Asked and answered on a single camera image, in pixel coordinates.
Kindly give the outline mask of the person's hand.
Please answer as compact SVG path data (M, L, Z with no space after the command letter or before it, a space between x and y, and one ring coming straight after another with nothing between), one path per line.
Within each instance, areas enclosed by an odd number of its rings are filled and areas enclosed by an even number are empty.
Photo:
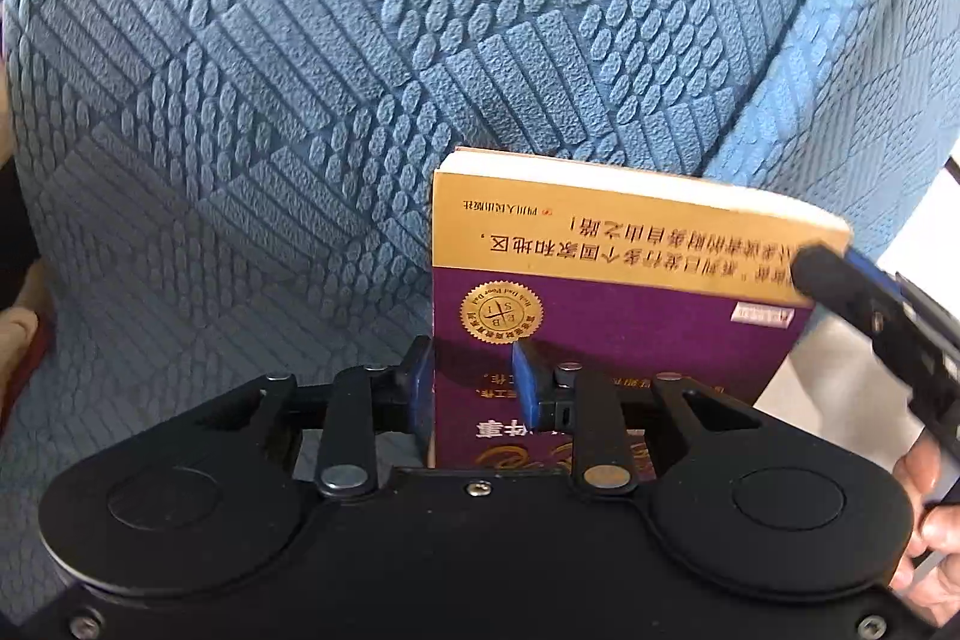
M958 507L926 505L940 477L940 448L934 438L921 434L893 466L893 477L910 499L914 526L890 587L943 626L958 612ZM924 552L942 554L944 559L918 578L913 560Z

